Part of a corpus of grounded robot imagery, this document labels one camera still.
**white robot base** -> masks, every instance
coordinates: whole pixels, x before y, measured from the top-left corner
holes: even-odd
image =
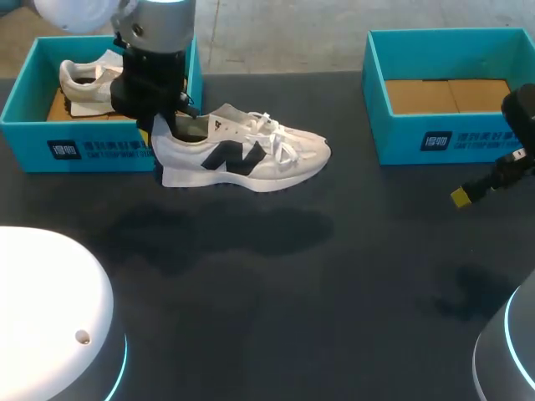
[[[534,304],[532,273],[478,338],[472,374],[481,401],[535,399]]]
[[[0,227],[0,399],[111,401],[128,344],[110,280],[78,242]]]

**new balance sneaker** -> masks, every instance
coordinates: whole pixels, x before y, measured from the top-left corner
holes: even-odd
[[[151,143],[166,187],[231,183],[256,192],[283,190],[318,174],[331,156],[325,138],[230,104],[197,119],[177,115],[174,131],[180,135],[156,116]]]
[[[67,111],[73,117],[113,113],[111,83],[123,72],[123,59],[111,50],[87,64],[65,60],[59,67],[59,83]]]

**gray floor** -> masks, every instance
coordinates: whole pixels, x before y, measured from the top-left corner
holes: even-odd
[[[535,0],[197,0],[208,73],[359,69],[370,29],[522,26]],[[13,77],[36,36],[61,34],[27,9],[0,18],[0,77]]]

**screw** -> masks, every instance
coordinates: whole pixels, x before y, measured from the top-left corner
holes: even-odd
[[[143,36],[143,28],[138,23],[132,25],[132,31],[135,36]]]

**dark tabletop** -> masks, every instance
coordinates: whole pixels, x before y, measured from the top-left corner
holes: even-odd
[[[450,192],[488,166],[380,167],[359,81],[206,76],[206,110],[328,138],[328,169],[275,195],[25,175],[0,139],[0,224],[71,236],[110,275],[124,399],[476,400],[477,335],[533,269],[535,180],[457,211]]]

